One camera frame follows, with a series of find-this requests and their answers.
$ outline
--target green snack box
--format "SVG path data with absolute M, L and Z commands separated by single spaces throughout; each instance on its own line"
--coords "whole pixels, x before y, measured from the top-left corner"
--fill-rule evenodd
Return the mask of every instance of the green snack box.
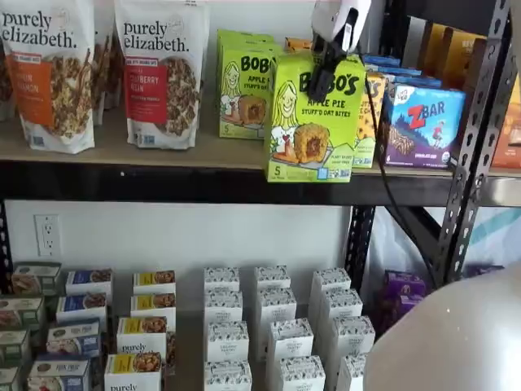
M 342 61 L 326 100 L 309 100 L 311 53 L 281 55 L 266 121 L 268 182 L 349 182 L 366 71 L 355 56 Z
M 219 135 L 264 138 L 271 60 L 282 54 L 276 43 L 223 42 Z

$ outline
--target cartoon kids illustration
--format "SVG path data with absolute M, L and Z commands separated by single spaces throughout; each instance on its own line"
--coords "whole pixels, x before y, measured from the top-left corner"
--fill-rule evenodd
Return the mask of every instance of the cartoon kids illustration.
M 234 62 L 229 62 L 223 72 L 222 96 L 221 96 L 221 116 L 223 119 L 238 122 L 239 117 L 239 66 Z
M 443 127 L 445 125 L 445 121 L 438 122 L 438 126 L 434 127 L 434 131 L 432 132 L 432 139 L 434 140 L 434 148 L 440 147 L 440 142 L 443 134 Z

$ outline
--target product packaging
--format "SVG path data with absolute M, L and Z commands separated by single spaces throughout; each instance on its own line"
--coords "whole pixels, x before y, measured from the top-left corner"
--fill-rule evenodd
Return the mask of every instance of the product packaging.
M 94 3 L 1 0 L 0 9 L 7 66 L 30 147 L 65 153 L 92 148 Z
M 221 38 L 219 136 L 264 138 L 271 99 L 269 67 L 281 53 L 276 43 Z
M 176 0 L 116 0 L 125 55 L 129 143 L 142 148 L 195 146 L 209 18 L 206 5 Z
M 354 289 L 333 288 L 322 292 L 315 345 L 324 362 L 331 341 L 331 320 L 339 316 L 361 316 L 362 306 Z
M 331 343 L 324 366 L 327 390 L 335 391 L 341 358 L 369 353 L 374 344 L 375 332 L 367 316 L 334 318 L 331 325 Z
M 247 361 L 249 343 L 246 322 L 210 323 L 204 346 L 206 361 Z
M 514 89 L 506 110 L 503 129 L 497 140 L 492 167 L 521 168 L 521 91 L 519 76 L 515 79 Z
M 311 53 L 280 55 L 266 121 L 268 182 L 349 182 L 366 72 L 356 56 L 340 62 L 323 103 L 307 91 L 315 68 Z
M 307 319 L 283 320 L 269 325 L 266 384 L 275 390 L 282 358 L 307 357 L 313 348 L 313 332 Z
M 99 319 L 102 332 L 107 332 L 107 297 L 105 293 L 87 293 L 60 297 L 56 310 L 58 323 Z
M 117 352 L 127 354 L 157 352 L 166 360 L 165 317 L 120 318 L 117 328 Z
M 159 295 L 176 292 L 173 270 L 134 274 L 134 295 Z
M 90 391 L 89 359 L 82 356 L 38 356 L 27 379 L 28 391 Z
M 107 304 L 112 303 L 112 269 L 69 271 L 65 283 L 68 296 L 104 293 Z
M 130 316 L 139 318 L 165 317 L 167 332 L 176 331 L 176 295 L 133 296 L 130 302 Z
M 252 383 L 252 370 L 247 361 L 204 364 L 204 391 L 251 391 Z
M 29 346 L 28 330 L 0 332 L 0 364 L 19 366 L 30 359 L 31 347 Z
M 16 295 L 55 296 L 59 294 L 61 263 L 17 262 L 11 277 Z
M 204 289 L 228 288 L 239 291 L 238 267 L 205 267 Z
M 336 391 L 363 391 L 367 354 L 342 357 Z
M 311 293 L 309 294 L 308 319 L 311 328 L 317 332 L 318 315 L 320 314 L 320 304 L 322 292 L 333 288 L 349 289 L 351 279 L 345 269 L 336 267 L 333 269 L 317 270 L 313 272 L 311 281 Z
M 105 368 L 105 389 L 160 391 L 160 354 L 109 354 Z
M 283 358 L 278 364 L 277 391 L 322 391 L 326 374 L 318 356 Z
M 265 361 L 269 324 L 295 319 L 296 299 L 290 288 L 267 288 L 257 293 L 253 337 L 257 361 Z

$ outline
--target blue snack box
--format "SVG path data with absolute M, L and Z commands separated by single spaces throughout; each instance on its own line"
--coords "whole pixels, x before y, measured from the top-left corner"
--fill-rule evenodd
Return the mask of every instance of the blue snack box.
M 448 167 L 465 94 L 389 82 L 384 101 L 386 165 Z

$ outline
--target bobo's oat bites box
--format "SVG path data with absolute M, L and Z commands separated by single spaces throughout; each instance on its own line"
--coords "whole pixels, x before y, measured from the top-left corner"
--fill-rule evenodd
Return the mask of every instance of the bobo's oat bites box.
M 219 135 L 264 138 L 270 99 L 269 66 L 282 53 L 276 43 L 223 41 L 221 44 Z
M 446 168 L 458 136 L 465 94 L 387 84 L 383 118 L 385 164 Z
M 281 55 L 272 63 L 274 98 L 266 121 L 268 182 L 349 182 L 366 72 L 350 56 L 336 69 L 323 103 L 306 91 L 315 62 L 311 53 Z

